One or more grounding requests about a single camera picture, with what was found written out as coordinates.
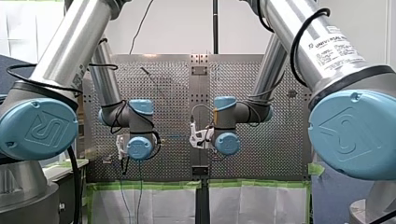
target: green tape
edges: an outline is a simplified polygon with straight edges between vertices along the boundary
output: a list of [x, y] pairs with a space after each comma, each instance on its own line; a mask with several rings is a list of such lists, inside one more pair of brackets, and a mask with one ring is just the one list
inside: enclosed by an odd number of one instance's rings
[[309, 181], [275, 181], [255, 179], [211, 180], [210, 188], [236, 188], [242, 186], [256, 186], [269, 188], [306, 189]]
[[[77, 160], [77, 164], [81, 164], [86, 161], [88, 160]], [[70, 161], [56, 161], [45, 166], [45, 168], [51, 168], [51, 167], [71, 168], [72, 163]]]
[[[141, 185], [140, 181], [122, 181], [122, 189], [154, 189], [154, 190], [172, 190], [172, 189], [198, 189], [201, 187], [199, 181], [181, 181], [181, 182], [145, 182]], [[88, 189], [97, 190], [117, 190], [120, 189], [120, 181], [109, 183], [88, 184]]]
[[305, 223], [309, 223], [311, 218], [311, 193], [312, 193], [312, 187], [311, 187], [311, 183], [309, 183], [306, 186]]
[[92, 188], [88, 188], [87, 186], [87, 216], [88, 216], [88, 224], [92, 224], [92, 199], [93, 199], [93, 192]]
[[317, 163], [308, 164], [308, 173], [310, 175], [322, 175], [324, 172], [324, 167]]

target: pegboard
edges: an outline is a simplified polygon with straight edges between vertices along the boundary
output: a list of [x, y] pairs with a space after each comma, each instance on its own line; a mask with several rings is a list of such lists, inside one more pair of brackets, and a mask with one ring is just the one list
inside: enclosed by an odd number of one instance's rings
[[[197, 149], [191, 148], [189, 142], [192, 101], [195, 102], [197, 96], [204, 96], [209, 98], [204, 102], [213, 105], [214, 97], [219, 95], [246, 99], [254, 85], [262, 55], [210, 55], [204, 62], [208, 71], [206, 78], [199, 79], [192, 77], [193, 67], [197, 63], [191, 57], [195, 56], [113, 56], [113, 63], [120, 68], [116, 76], [123, 99], [152, 100], [153, 121], [165, 139], [161, 153], [142, 164], [142, 174], [139, 173], [138, 163], [130, 161], [128, 174], [121, 176], [116, 135], [112, 135], [109, 127], [97, 120], [100, 110], [97, 93], [91, 77], [85, 77], [85, 144], [86, 157], [90, 159], [87, 172], [89, 182], [139, 179], [140, 175], [149, 181], [192, 180], [191, 166], [197, 161]], [[142, 67], [150, 72], [149, 76]], [[297, 91], [297, 96], [289, 98], [289, 91]], [[309, 146], [305, 146], [308, 139], [304, 133], [306, 99], [309, 98], [306, 94], [288, 70], [276, 90], [272, 120], [256, 129], [246, 124], [238, 125], [242, 150], [235, 156], [212, 161], [208, 158], [212, 158], [213, 154], [208, 152], [205, 159], [200, 160], [202, 164], [211, 165], [210, 177], [304, 179], [310, 151]], [[202, 123], [206, 122], [207, 117], [202, 120]]]
[[[247, 99], [253, 90], [261, 58], [257, 55], [209, 56], [211, 105], [214, 98], [221, 95]], [[242, 149], [227, 158], [209, 154], [210, 177], [306, 179], [310, 155], [306, 133], [309, 97], [308, 89], [294, 79], [287, 66], [283, 81], [275, 90], [271, 120], [256, 128], [237, 124]]]

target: cable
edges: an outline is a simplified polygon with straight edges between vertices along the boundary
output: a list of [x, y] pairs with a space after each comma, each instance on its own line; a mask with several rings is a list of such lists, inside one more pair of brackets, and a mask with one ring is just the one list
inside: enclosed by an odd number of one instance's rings
[[277, 83], [274, 84], [274, 86], [273, 86], [270, 90], [264, 91], [264, 92], [259, 93], [259, 94], [257, 94], [257, 95], [249, 95], [248, 97], [249, 97], [249, 98], [252, 98], [252, 97], [260, 97], [260, 96], [264, 96], [264, 95], [266, 95], [266, 94], [268, 94], [268, 93], [271, 93], [272, 91], [274, 91], [274, 90], [280, 85], [280, 83], [282, 83], [282, 80], [283, 80], [283, 77], [284, 77], [284, 76], [285, 76], [285, 72], [283, 72], [283, 74], [282, 74], [282, 76], [280, 77], [280, 79], [277, 81]]
[[265, 23], [264, 19], [262, 18], [262, 6], [261, 6], [261, 0], [257, 0], [257, 14], [259, 16], [260, 22], [262, 23], [262, 26], [265, 27], [265, 29], [271, 33], [274, 32], [274, 30]]
[[297, 69], [296, 69], [296, 64], [295, 64], [295, 58], [297, 54], [298, 47], [300, 45], [300, 40], [303, 37], [303, 34], [305, 30], [309, 27], [312, 21], [315, 19], [321, 17], [321, 16], [330, 16], [331, 12], [328, 8], [321, 8], [318, 10], [316, 13], [314, 13], [312, 16], [310, 16], [306, 21], [303, 23], [301, 26], [300, 30], [297, 32], [297, 35], [294, 37], [294, 40], [291, 44], [291, 50], [290, 50], [290, 67], [291, 67], [291, 72], [293, 73], [295, 79], [303, 86], [306, 86], [306, 83], [298, 76]]
[[119, 69], [119, 67], [113, 63], [90, 63], [89, 66], [91, 66], [91, 67], [108, 67], [113, 71], [116, 71]]
[[55, 86], [55, 85], [51, 85], [45, 82], [38, 82], [38, 81], [34, 81], [31, 80], [27, 77], [23, 77], [15, 72], [13, 72], [12, 70], [14, 69], [19, 69], [19, 68], [28, 68], [28, 67], [36, 67], [37, 64], [35, 63], [27, 63], [27, 64], [15, 64], [15, 65], [11, 65], [10, 67], [7, 68], [7, 73], [17, 79], [20, 79], [22, 81], [25, 81], [27, 83], [31, 83], [40, 87], [48, 87], [48, 88], [53, 88], [56, 90], [61, 90], [61, 91], [71, 91], [71, 92], [76, 92], [78, 95], [82, 94], [82, 91], [77, 90], [77, 89], [73, 89], [73, 88], [67, 88], [67, 87], [61, 87], [61, 86]]
[[144, 117], [139, 112], [137, 112], [130, 104], [127, 104], [127, 105], [130, 109], [132, 109], [132, 111], [134, 111], [136, 113], [136, 115], [138, 115], [140, 118], [144, 119], [147, 123], [149, 123], [152, 128], [155, 128], [154, 123], [151, 120], [149, 120], [148, 118]]
[[259, 127], [261, 124], [261, 121], [262, 121], [262, 117], [260, 116], [259, 112], [257, 112], [257, 110], [253, 106], [248, 104], [247, 102], [238, 101], [238, 103], [242, 104], [242, 105], [246, 105], [248, 107], [248, 109], [252, 110], [256, 114], [257, 118], [259, 119], [259, 122], [257, 122], [257, 124], [248, 123], [247, 125], [249, 125], [250, 127], [253, 127], [253, 128]]
[[123, 158], [121, 159], [120, 163], [121, 163], [121, 178], [120, 178], [121, 196], [122, 196], [123, 202], [124, 202], [124, 204], [125, 204], [126, 211], [128, 212], [129, 224], [132, 224], [132, 220], [131, 220], [131, 211], [129, 210], [128, 203], [127, 203], [126, 200], [125, 200], [125, 195], [124, 195], [124, 191], [123, 191], [123, 187], [122, 187], [122, 176], [123, 176], [123, 175], [126, 175], [126, 172], [127, 172], [127, 170], [128, 170], [129, 157], [128, 157], [127, 162], [126, 162], [127, 165], [126, 165], [125, 170], [124, 170], [124, 167], [123, 167]]
[[158, 153], [160, 153], [160, 151], [161, 151], [161, 143], [162, 142], [161, 142], [160, 134], [157, 131], [152, 131], [152, 132], [154, 133], [155, 137], [157, 138], [158, 148], [157, 148], [157, 151], [154, 154], [152, 154], [150, 157], [146, 158], [145, 161], [149, 161], [149, 160], [155, 158], [158, 155]]
[[370, 222], [370, 224], [380, 224], [380, 223], [384, 223], [392, 218], [396, 217], [396, 211], [390, 212], [382, 217], [380, 217], [379, 219]]
[[208, 111], [212, 112], [212, 109], [211, 109], [209, 106], [207, 106], [207, 105], [195, 105], [195, 106], [192, 108], [192, 110], [191, 110], [191, 117], [192, 117], [192, 118], [194, 117], [194, 111], [195, 111], [195, 109], [198, 108], [198, 107], [204, 107], [204, 108], [206, 108]]
[[69, 154], [70, 157], [70, 162], [72, 163], [72, 171], [73, 171], [73, 177], [74, 177], [74, 189], [75, 189], [75, 212], [74, 212], [74, 217], [73, 217], [73, 223], [78, 224], [79, 222], [79, 211], [81, 207], [81, 199], [79, 198], [79, 188], [81, 184], [81, 178], [79, 177], [79, 170], [78, 170], [78, 164], [77, 164], [77, 159], [76, 155], [74, 154], [73, 148], [70, 146], [67, 149], [67, 153]]
[[139, 179], [140, 179], [140, 195], [139, 195], [139, 201], [137, 203], [137, 210], [136, 210], [136, 224], [139, 224], [139, 210], [140, 210], [140, 204], [142, 202], [142, 194], [143, 194], [143, 174], [142, 174], [142, 162], [139, 162]]
[[153, 1], [154, 1], [154, 0], [151, 0], [151, 1], [148, 3], [148, 7], [147, 7], [147, 9], [146, 9], [145, 15], [143, 16], [142, 21], [141, 21], [140, 24], [139, 24], [139, 28], [137, 29], [137, 32], [136, 32], [136, 34], [134, 35], [134, 39], [132, 40], [132, 46], [131, 46], [131, 50], [129, 50], [129, 54], [132, 54], [132, 50], [134, 50], [134, 42], [136, 41], [136, 38], [137, 38], [137, 36], [138, 36], [139, 33], [140, 33], [140, 29], [142, 29], [143, 22], [145, 21], [145, 18], [146, 18], [146, 16], [147, 16], [148, 13], [149, 13], [149, 9], [150, 9], [151, 4], [152, 4]]
[[[121, 129], [122, 129], [122, 127], [121, 127], [121, 125], [120, 125], [120, 123], [119, 123], [119, 117], [120, 117], [122, 111], [124, 110], [125, 106], [127, 105], [127, 103], [126, 103], [125, 100], [122, 100], [122, 102], [123, 102], [123, 106], [122, 106], [122, 107], [119, 107], [119, 109], [117, 110], [116, 117], [114, 118], [113, 123], [112, 123], [111, 126], [110, 126], [110, 132], [111, 132], [111, 134], [117, 133], [117, 132], [121, 131]], [[113, 128], [114, 128], [116, 125], [118, 125], [118, 126], [120, 126], [120, 127], [119, 127], [116, 131], [114, 131]]]

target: robotic arm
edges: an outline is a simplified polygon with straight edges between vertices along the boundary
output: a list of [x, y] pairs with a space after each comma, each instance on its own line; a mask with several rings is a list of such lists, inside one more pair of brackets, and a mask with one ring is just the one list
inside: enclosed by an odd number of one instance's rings
[[3, 158], [44, 160], [72, 144], [78, 133], [75, 93], [81, 92], [90, 59], [97, 65], [91, 71], [103, 108], [101, 121], [112, 127], [130, 128], [128, 153], [133, 159], [149, 156], [159, 141], [153, 137], [152, 102], [121, 100], [114, 72], [106, 66], [107, 42], [101, 41], [108, 22], [119, 16], [126, 2], [81, 0], [69, 8], [33, 74], [16, 82], [0, 107]]
[[[247, 1], [258, 12], [258, 1]], [[331, 25], [330, 10], [312, 0], [261, 0], [259, 5], [274, 35], [252, 96], [245, 102], [232, 96], [215, 99], [214, 132], [208, 138], [214, 148], [234, 154], [240, 148], [236, 123], [271, 118], [267, 103], [289, 54], [302, 77], [297, 78], [313, 92], [308, 132], [319, 156], [345, 175], [396, 179], [394, 71], [366, 62]]]

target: blue cap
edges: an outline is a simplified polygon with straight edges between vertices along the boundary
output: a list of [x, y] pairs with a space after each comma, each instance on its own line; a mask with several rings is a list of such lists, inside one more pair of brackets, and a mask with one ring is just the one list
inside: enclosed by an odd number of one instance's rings
[[311, 142], [333, 169], [370, 180], [396, 179], [396, 98], [376, 91], [339, 91], [315, 106]]
[[153, 149], [151, 142], [145, 137], [134, 137], [129, 140], [128, 155], [137, 161], [147, 159]]
[[105, 120], [103, 119], [103, 110], [102, 110], [102, 109], [99, 110], [98, 119], [99, 119], [99, 121], [100, 121], [103, 125], [108, 126], [108, 124], [106, 124], [106, 123], [105, 123]]
[[234, 96], [218, 96], [215, 98], [214, 105], [218, 111], [225, 110], [236, 105], [236, 98]]
[[150, 100], [130, 100], [129, 105], [139, 114], [153, 115], [154, 109]]
[[215, 148], [224, 155], [233, 155], [241, 148], [241, 142], [234, 133], [222, 133], [216, 139]]
[[0, 152], [15, 160], [46, 160], [70, 147], [77, 134], [70, 106], [49, 98], [24, 101], [0, 118]]
[[274, 109], [270, 105], [270, 109], [268, 111], [267, 118], [265, 118], [264, 122], [270, 121], [270, 119], [272, 118], [273, 115], [274, 115]]

